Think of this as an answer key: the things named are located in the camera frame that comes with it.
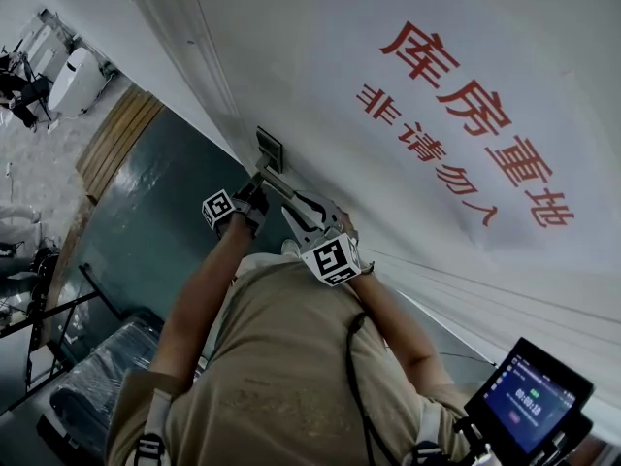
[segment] shoulder strap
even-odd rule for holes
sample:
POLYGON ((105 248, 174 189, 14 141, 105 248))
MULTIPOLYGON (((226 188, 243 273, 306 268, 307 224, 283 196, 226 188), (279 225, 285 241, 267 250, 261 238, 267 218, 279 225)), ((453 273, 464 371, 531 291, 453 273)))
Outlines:
POLYGON ((125 466, 170 466, 171 459, 164 446, 164 424, 171 408, 171 396, 155 388, 148 409, 145 432, 136 448, 125 461, 125 466))
POLYGON ((427 399, 420 399, 420 403, 420 427, 416 443, 435 442, 437 444, 440 438, 442 405, 427 399))

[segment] plastic wrap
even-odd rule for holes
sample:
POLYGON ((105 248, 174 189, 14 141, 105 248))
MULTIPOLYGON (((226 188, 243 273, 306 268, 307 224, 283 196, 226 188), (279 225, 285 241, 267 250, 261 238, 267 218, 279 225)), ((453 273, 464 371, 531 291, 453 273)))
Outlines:
POLYGON ((103 456, 125 372, 147 368, 160 329, 160 325, 153 327, 139 317, 130 319, 77 364, 50 396, 51 406, 67 432, 94 455, 103 456))

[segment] sign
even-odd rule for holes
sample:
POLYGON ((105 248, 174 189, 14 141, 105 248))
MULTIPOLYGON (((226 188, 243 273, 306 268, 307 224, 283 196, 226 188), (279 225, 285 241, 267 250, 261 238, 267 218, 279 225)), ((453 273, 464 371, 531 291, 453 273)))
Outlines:
POLYGON ((621 265, 580 106, 530 44, 480 0, 384 1, 326 0, 340 13, 322 30, 331 50, 317 51, 305 82, 323 82, 320 102, 357 126, 352 144, 388 153, 490 256, 621 265))

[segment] chinese characters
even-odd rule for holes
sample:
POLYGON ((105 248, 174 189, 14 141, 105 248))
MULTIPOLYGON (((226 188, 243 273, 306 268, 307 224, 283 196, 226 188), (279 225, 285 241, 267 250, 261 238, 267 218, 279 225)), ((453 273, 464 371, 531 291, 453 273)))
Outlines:
MULTIPOLYGON (((384 55, 394 55, 408 65, 408 76, 412 80, 424 80, 435 90, 441 90, 442 79, 460 63, 445 47, 438 33, 427 34, 411 22, 406 22, 397 37, 389 45, 379 49, 384 55)), ((356 98, 364 104, 365 113, 373 119, 382 120, 393 126, 402 112, 395 106, 395 100, 383 89, 372 89, 364 84, 356 98)), ((493 142, 512 126, 497 91, 486 89, 476 79, 457 89, 439 91, 436 99, 452 117, 461 118, 466 136, 481 137, 496 146, 483 150, 514 188, 521 188, 522 198, 528 197, 531 216, 541 228, 567 226, 575 218, 565 202, 565 193, 550 191, 553 185, 553 170, 538 152, 528 137, 513 135, 513 144, 500 145, 493 142)), ((442 140, 433 133, 427 133, 420 122, 399 122, 403 130, 396 136, 404 149, 411 150, 419 162, 435 165, 436 177, 456 196, 475 195, 478 190, 468 176, 466 167, 450 163, 449 153, 442 140)), ((461 201, 473 211, 483 213, 483 226, 489 226, 499 212, 496 206, 481 206, 481 203, 461 201)))

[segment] red chinese text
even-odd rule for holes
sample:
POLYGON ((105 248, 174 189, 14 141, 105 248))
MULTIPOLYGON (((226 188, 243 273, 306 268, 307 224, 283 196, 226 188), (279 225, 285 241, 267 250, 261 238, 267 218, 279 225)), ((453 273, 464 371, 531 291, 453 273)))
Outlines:
POLYGON ((437 159, 442 160, 442 157, 446 155, 446 152, 442 148, 442 144, 437 140, 432 139, 427 133, 422 133, 420 123, 416 123, 415 128, 409 127, 404 123, 404 126, 408 131, 399 137, 399 140, 406 142, 409 150, 416 150, 418 158, 423 162, 428 160, 437 159))
POLYGON ((362 96, 356 95, 356 98, 361 100, 362 103, 367 106, 365 112, 367 114, 371 114, 373 119, 381 117, 392 126, 392 121, 401 115, 401 113, 392 105, 392 97, 387 95, 381 88, 374 91, 367 84, 365 84, 365 87, 360 94, 362 96))
POLYGON ((487 226, 492 217, 494 217, 498 213, 498 207, 493 206, 491 209, 485 209, 484 207, 477 207, 473 204, 469 204, 465 200, 462 200, 462 204, 472 209, 476 209, 477 211, 482 211, 485 213, 485 217, 483 218, 483 226, 487 226))
POLYGON ((446 96, 436 97, 445 103, 463 103, 466 109, 457 110, 446 107, 446 110, 458 117, 468 117, 471 124, 465 123, 464 129, 472 136, 493 133, 498 135, 498 130, 511 124, 510 119, 503 112, 501 99, 496 91, 488 94, 476 80, 472 80, 459 91, 446 96))
POLYGON ((531 195, 529 191, 524 193, 535 203, 535 207, 531 208, 531 214, 542 228, 567 226, 567 219, 573 219, 569 207, 556 205, 557 200, 565 199, 565 194, 550 193, 547 188, 544 189, 543 195, 531 195))
POLYGON ((406 22, 393 43, 380 50, 384 54, 396 53, 411 67, 409 76, 413 80, 422 76, 434 88, 438 88, 436 80, 443 73, 447 73, 451 66, 459 67, 459 62, 444 50, 444 44, 438 34, 432 33, 431 37, 427 36, 411 22, 406 22))
POLYGON ((466 170, 462 167, 452 167, 442 165, 445 171, 436 168, 436 176, 446 183, 446 187, 455 195, 466 195, 476 193, 477 190, 470 180, 466 177, 466 170))
POLYGON ((485 151, 503 170, 513 186, 517 187, 519 183, 537 178, 547 183, 547 176, 552 176, 552 170, 540 157, 530 140, 527 138, 522 141, 519 136, 514 136, 513 139, 517 142, 513 147, 494 151, 486 148, 485 151))

